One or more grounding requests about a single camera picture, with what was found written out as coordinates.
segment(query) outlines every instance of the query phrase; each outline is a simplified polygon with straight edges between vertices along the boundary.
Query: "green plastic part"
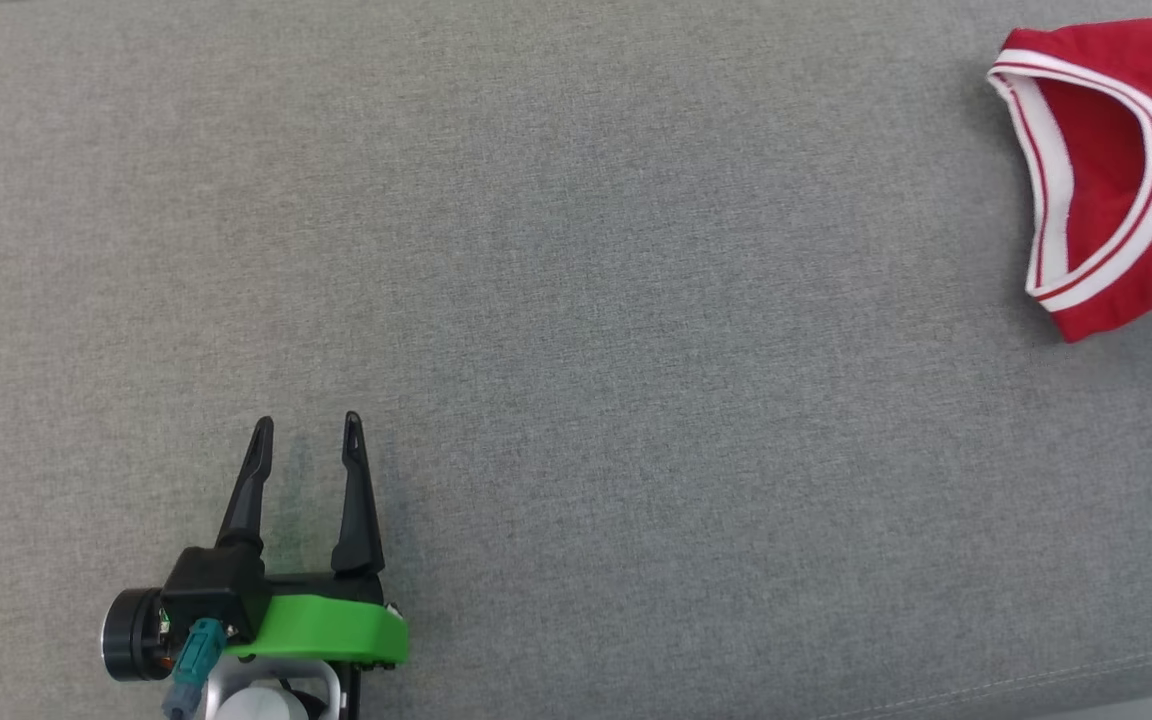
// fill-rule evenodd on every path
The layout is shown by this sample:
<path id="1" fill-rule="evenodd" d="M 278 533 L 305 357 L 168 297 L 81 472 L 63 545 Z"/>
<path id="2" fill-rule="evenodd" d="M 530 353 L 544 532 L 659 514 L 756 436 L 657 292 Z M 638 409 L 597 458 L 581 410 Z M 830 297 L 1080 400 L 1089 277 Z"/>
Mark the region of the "green plastic part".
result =
<path id="1" fill-rule="evenodd" d="M 256 642 L 227 646 L 225 654 L 397 665 L 407 662 L 407 621 L 371 602 L 276 596 Z"/>

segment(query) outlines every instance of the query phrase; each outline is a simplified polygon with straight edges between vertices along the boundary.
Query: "teal connector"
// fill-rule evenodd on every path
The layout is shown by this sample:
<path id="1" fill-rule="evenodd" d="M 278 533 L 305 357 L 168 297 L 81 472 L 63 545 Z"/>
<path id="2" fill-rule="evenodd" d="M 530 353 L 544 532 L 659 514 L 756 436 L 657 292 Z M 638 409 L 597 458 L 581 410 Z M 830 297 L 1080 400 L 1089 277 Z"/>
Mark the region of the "teal connector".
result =
<path id="1" fill-rule="evenodd" d="M 202 685 L 220 660 L 227 639 L 219 620 L 205 617 L 189 628 L 189 639 L 172 670 L 172 689 L 162 702 L 166 719 L 194 719 L 202 703 Z"/>

